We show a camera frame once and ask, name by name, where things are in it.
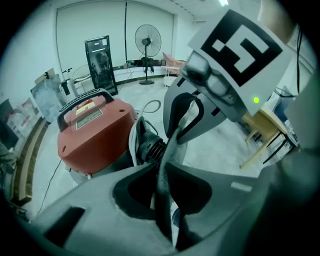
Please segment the pedestal fan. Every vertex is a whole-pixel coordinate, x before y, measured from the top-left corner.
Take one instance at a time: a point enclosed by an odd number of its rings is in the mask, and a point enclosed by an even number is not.
[[[159,31],[152,25],[145,24],[138,27],[135,32],[135,44],[139,51],[144,54],[145,60],[145,80],[141,80],[141,85],[151,85],[155,82],[148,80],[148,59],[158,54],[161,48],[161,36]]]

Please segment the black frame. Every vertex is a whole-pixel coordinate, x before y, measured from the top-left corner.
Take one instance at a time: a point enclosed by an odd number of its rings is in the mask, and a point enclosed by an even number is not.
[[[109,58],[108,62],[109,62],[111,79],[112,79],[112,82],[113,82],[114,90],[110,90],[110,89],[108,89],[108,88],[101,87],[101,86],[99,86],[99,84],[96,83],[96,73],[94,72],[93,67],[91,66],[91,59],[90,59],[90,52],[89,52],[89,43],[94,42],[94,41],[98,41],[98,40],[103,40],[103,39],[106,39],[105,52],[106,52],[106,55],[107,55],[108,58]],[[88,66],[89,66],[89,70],[90,70],[90,74],[91,74],[91,79],[92,79],[94,88],[95,88],[95,89],[103,88],[103,89],[106,89],[111,95],[117,95],[117,94],[118,94],[118,89],[117,89],[117,86],[116,86],[114,68],[113,68],[113,66],[112,66],[109,36],[106,35],[106,36],[102,36],[102,37],[97,37],[97,38],[85,40],[85,41],[84,41],[84,45],[85,45],[86,59],[87,59],[87,61],[88,61]]]

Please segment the white floor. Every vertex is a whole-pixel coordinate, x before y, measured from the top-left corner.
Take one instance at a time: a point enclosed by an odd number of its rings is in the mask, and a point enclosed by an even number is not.
[[[154,81],[155,83],[152,85],[141,85],[138,81],[127,83],[123,87],[120,85],[118,90],[121,89],[116,98],[131,104],[136,110],[139,110],[152,99],[158,99],[163,103],[167,91],[163,85],[163,78],[157,78]],[[150,110],[154,107],[156,107],[156,103],[154,106],[150,105]],[[192,111],[192,115],[196,115],[196,110]],[[163,106],[156,113],[145,113],[144,117],[155,126],[159,135],[166,142],[168,139],[163,127]],[[25,205],[31,220],[38,214],[49,181],[60,162],[57,152],[58,133],[57,124],[50,124],[39,149],[33,177],[32,201]],[[240,169],[239,165],[246,161],[259,147],[253,140],[247,144],[245,142],[247,135],[238,123],[233,123],[227,119],[219,126],[188,143],[183,164],[209,172],[257,177],[263,168],[263,160],[271,152],[266,151],[260,159],[247,169]],[[275,156],[266,165],[273,164],[278,160]],[[72,190],[73,185],[74,181],[65,169],[65,164],[61,162],[50,183],[42,211]]]

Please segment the black handle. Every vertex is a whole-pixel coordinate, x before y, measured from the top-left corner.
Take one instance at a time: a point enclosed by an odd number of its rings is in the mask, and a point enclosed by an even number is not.
[[[91,99],[95,96],[99,96],[99,95],[102,95],[105,98],[106,103],[110,103],[114,100],[114,98],[112,98],[110,93],[107,92],[105,89],[93,89],[93,90],[87,91],[87,92],[79,95],[78,97],[76,97],[75,99],[73,99],[72,101],[70,101],[69,103],[64,105],[60,109],[60,111],[59,111],[60,113],[57,118],[58,127],[59,127],[60,132],[62,132],[63,130],[65,130],[68,127],[68,124],[66,123],[66,120],[65,120],[66,113],[68,113],[70,110],[72,110],[74,107],[78,106],[82,102],[84,102],[88,99]]]

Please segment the ceiling light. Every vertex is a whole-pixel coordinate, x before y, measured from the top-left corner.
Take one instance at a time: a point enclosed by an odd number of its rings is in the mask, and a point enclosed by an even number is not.
[[[228,0],[219,0],[219,2],[222,6],[227,6],[229,4]]]

